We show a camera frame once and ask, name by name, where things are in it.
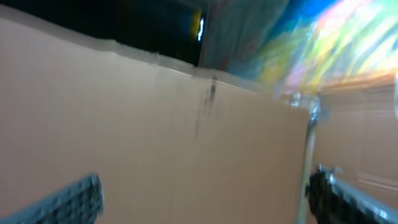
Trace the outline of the colourful wall poster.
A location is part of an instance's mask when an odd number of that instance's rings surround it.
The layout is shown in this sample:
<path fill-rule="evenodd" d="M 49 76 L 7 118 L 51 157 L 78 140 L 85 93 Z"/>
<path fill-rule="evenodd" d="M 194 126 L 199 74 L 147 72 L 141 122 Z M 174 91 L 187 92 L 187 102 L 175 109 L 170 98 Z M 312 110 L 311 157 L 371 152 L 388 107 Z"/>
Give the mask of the colourful wall poster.
<path fill-rule="evenodd" d="M 397 0 L 214 1 L 199 64 L 285 89 L 390 83 Z"/>

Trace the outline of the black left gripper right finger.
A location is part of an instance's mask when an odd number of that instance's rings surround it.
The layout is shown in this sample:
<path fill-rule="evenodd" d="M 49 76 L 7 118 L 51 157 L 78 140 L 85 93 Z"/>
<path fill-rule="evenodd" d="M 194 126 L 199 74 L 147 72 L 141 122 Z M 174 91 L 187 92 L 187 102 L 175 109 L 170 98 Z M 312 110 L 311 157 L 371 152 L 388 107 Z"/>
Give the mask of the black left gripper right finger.
<path fill-rule="evenodd" d="M 397 210 L 335 177 L 338 169 L 318 165 L 305 188 L 318 224 L 397 224 Z"/>

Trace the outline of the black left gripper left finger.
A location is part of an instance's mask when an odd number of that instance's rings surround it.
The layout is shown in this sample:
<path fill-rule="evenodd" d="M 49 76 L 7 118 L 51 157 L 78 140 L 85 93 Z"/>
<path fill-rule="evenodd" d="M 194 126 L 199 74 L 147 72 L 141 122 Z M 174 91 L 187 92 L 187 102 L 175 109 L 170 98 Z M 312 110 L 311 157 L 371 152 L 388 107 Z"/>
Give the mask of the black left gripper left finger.
<path fill-rule="evenodd" d="M 91 173 L 57 192 L 1 218 L 1 224 L 94 224 L 104 210 L 98 174 Z"/>

